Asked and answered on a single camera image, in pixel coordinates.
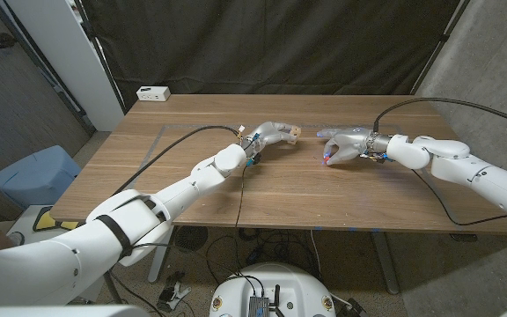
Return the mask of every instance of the wooden table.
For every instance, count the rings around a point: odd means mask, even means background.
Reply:
[[[296,145],[266,147],[248,167],[239,213],[241,169],[214,194],[201,198],[176,225],[275,227],[389,232],[507,233],[507,219],[457,227],[439,201],[407,168],[356,158],[322,165],[325,127],[365,126],[385,108],[411,96],[172,95],[167,102],[138,101],[51,210],[59,220],[84,220],[140,166],[168,144],[203,125],[247,126],[266,121],[302,128]],[[381,120],[381,132],[457,139],[428,103],[408,105]],[[155,193],[189,175],[199,161],[236,137],[205,130],[175,146],[144,172],[134,188]],[[472,190],[429,178],[462,222],[502,212]]]

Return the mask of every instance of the wall outlet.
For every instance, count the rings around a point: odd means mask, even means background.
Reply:
[[[171,93],[169,93],[169,88],[165,86],[142,86],[136,95],[142,101],[166,101]]]

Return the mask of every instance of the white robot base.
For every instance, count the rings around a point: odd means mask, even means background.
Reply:
[[[241,273],[229,276],[217,287],[209,317],[335,316],[326,286],[302,269],[265,262],[246,267]]]

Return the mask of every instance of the black curtain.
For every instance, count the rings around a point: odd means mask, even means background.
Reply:
[[[85,0],[128,107],[172,93],[408,94],[459,0]]]

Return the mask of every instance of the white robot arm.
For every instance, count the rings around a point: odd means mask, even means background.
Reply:
[[[231,172],[252,161],[266,144],[296,142],[297,127],[265,122],[239,144],[231,144],[193,168],[191,174],[156,194],[130,189],[93,210],[86,224],[51,240],[0,251],[0,306],[63,305],[117,262],[128,266],[159,242],[172,221]]]
[[[324,129],[318,136],[329,138],[324,148],[327,165],[361,155],[393,159],[407,168],[419,169],[431,160],[435,177],[471,188],[507,212],[507,171],[471,155],[462,142],[419,136],[409,143],[408,136],[386,136],[365,128]],[[334,145],[339,149],[331,156]]]

